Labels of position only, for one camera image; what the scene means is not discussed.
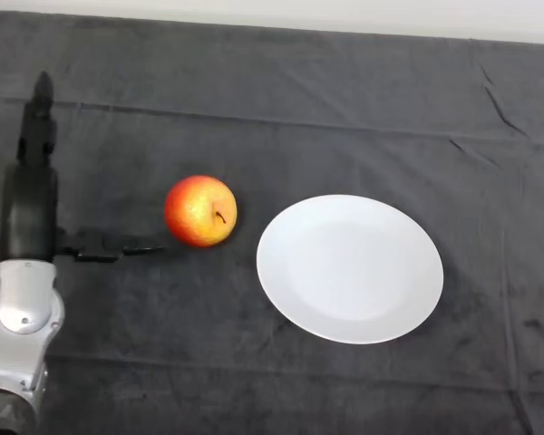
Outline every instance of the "red apple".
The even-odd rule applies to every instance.
[[[234,229],[238,207],[224,183],[207,175],[183,179],[165,200],[165,222],[171,233],[195,247],[210,247]]]

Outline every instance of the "table surface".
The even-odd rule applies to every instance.
[[[42,70],[61,226],[170,247],[57,260],[42,433],[544,435],[544,46],[0,13],[0,199]],[[196,173],[239,203],[209,250],[162,220]],[[331,193],[399,208],[439,248],[415,331],[331,343],[267,300],[260,234]]]

